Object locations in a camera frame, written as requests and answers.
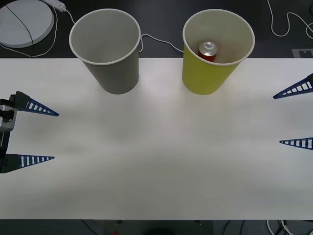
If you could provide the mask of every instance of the red soda can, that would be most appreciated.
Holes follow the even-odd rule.
[[[198,56],[210,62],[214,62],[218,48],[212,42],[202,42],[199,46]]]

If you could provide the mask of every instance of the yellow paper cup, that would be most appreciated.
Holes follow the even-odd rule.
[[[253,51],[255,38],[251,26],[237,14],[220,9],[198,12],[186,22],[183,32],[182,80],[196,94],[211,94]],[[215,62],[198,56],[203,41],[218,47]]]

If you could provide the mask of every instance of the white round device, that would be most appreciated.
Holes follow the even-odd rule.
[[[39,0],[17,0],[7,5],[29,30],[33,42],[38,43],[52,30],[54,16],[50,8]],[[6,6],[0,9],[0,44],[22,48],[32,45],[25,26]]]

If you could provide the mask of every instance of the cup rim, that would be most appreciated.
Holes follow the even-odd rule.
[[[237,61],[234,61],[234,62],[231,62],[231,63],[221,64],[221,63],[214,63],[214,62],[210,62],[210,61],[204,60],[204,59],[202,59],[200,56],[198,56],[196,53],[194,53],[194,52],[192,51],[192,49],[190,49],[189,45],[187,44],[186,37],[185,37],[185,30],[186,30],[186,27],[187,27],[188,23],[189,23],[195,16],[197,16],[197,15],[199,15],[199,14],[202,14],[202,13],[205,13],[205,12],[209,12],[209,11],[221,11],[221,12],[226,12],[226,13],[232,14],[232,15],[238,17],[239,19],[241,19],[241,20],[248,26],[248,28],[249,28],[249,30],[250,30],[250,32],[251,32],[251,35],[252,35],[253,42],[252,42],[251,49],[250,49],[250,51],[247,53],[247,55],[245,55],[245,56],[244,56],[243,58],[241,58],[240,60],[237,60]],[[184,41],[184,45],[187,47],[187,49],[189,50],[189,52],[190,52],[191,54],[193,54],[197,59],[199,59],[199,60],[201,60],[201,61],[203,61],[203,62],[205,62],[205,63],[207,63],[207,64],[209,64],[209,65],[217,65],[217,66],[229,66],[229,65],[235,65],[235,64],[238,64],[238,63],[242,62],[244,59],[246,59],[248,56],[251,55],[251,53],[252,53],[252,51],[253,51],[253,49],[254,49],[254,46],[255,46],[255,36],[254,36],[254,32],[253,32],[251,26],[249,25],[249,23],[248,23],[244,18],[242,18],[241,16],[237,15],[236,13],[231,12],[231,11],[227,11],[227,10],[222,10],[222,9],[207,9],[207,10],[200,11],[200,12],[194,14],[193,16],[191,16],[191,17],[187,20],[187,22],[185,23],[185,25],[184,25],[184,28],[183,28],[183,30],[182,30],[182,38],[183,38],[183,41]]]
[[[78,23],[83,20],[85,17],[87,17],[88,15],[91,15],[95,12],[98,12],[98,11],[116,11],[116,12],[120,12],[124,15],[127,15],[128,17],[130,17],[134,22],[135,24],[137,25],[137,28],[138,28],[138,40],[137,40],[137,43],[136,45],[134,46],[134,48],[128,53],[126,54],[125,56],[123,56],[122,58],[119,58],[118,60],[114,60],[114,61],[110,61],[110,62],[104,62],[104,63],[100,63],[100,62],[92,62],[92,61],[89,61],[89,60],[86,60],[84,58],[82,58],[80,55],[78,55],[76,53],[76,51],[74,50],[73,46],[72,46],[72,34],[73,34],[73,31],[75,29],[75,27],[78,25]],[[136,21],[136,19],[128,14],[127,12],[125,11],[121,11],[121,10],[118,10],[118,9],[113,9],[113,8],[107,8],[107,9],[98,9],[98,10],[95,10],[95,11],[91,11],[87,14],[85,14],[84,16],[82,16],[78,21],[76,21],[76,23],[74,24],[74,26],[72,27],[70,33],[69,33],[69,46],[70,46],[70,49],[72,50],[72,52],[74,53],[74,55],[79,58],[80,60],[82,60],[83,62],[86,62],[88,64],[91,64],[91,65],[112,65],[112,64],[115,64],[115,63],[118,63],[124,59],[126,59],[127,57],[129,57],[138,47],[139,45],[139,42],[140,42],[140,39],[141,39],[141,31],[140,31],[140,26],[138,24],[138,22]]]

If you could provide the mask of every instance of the black floor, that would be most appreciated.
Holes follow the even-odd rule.
[[[223,234],[226,221],[203,221],[201,226],[194,221],[123,221],[118,227],[115,221],[85,220],[89,230],[81,220],[0,220],[2,235],[270,235],[265,220],[246,220],[242,233],[242,220],[233,220]],[[279,228],[277,221],[270,221],[274,233]],[[308,235],[313,223],[289,221],[288,228],[296,235]]]
[[[0,1],[0,7],[12,0]],[[183,48],[182,29],[193,14],[210,8],[225,9],[245,18],[252,26],[256,45],[251,58],[293,58],[292,49],[311,49],[301,51],[300,57],[313,58],[313,40],[305,34],[304,24],[290,16],[291,30],[283,38],[276,37],[270,30],[270,12],[267,0],[63,0],[67,10],[78,20],[84,14],[100,8],[117,8],[133,15],[138,21],[141,32],[149,33],[162,40],[172,42]],[[309,7],[313,0],[270,0],[274,13],[274,30],[278,34],[287,31],[286,13],[292,11],[307,23],[313,22]],[[59,25],[55,46],[43,58],[73,58],[68,44],[72,22],[66,12],[58,12]],[[44,53],[51,46],[54,30],[35,45],[35,54]],[[141,57],[182,57],[169,45],[158,43],[150,38],[144,39]],[[31,54],[30,48],[21,50]],[[24,58],[25,56],[0,48],[0,58]]]

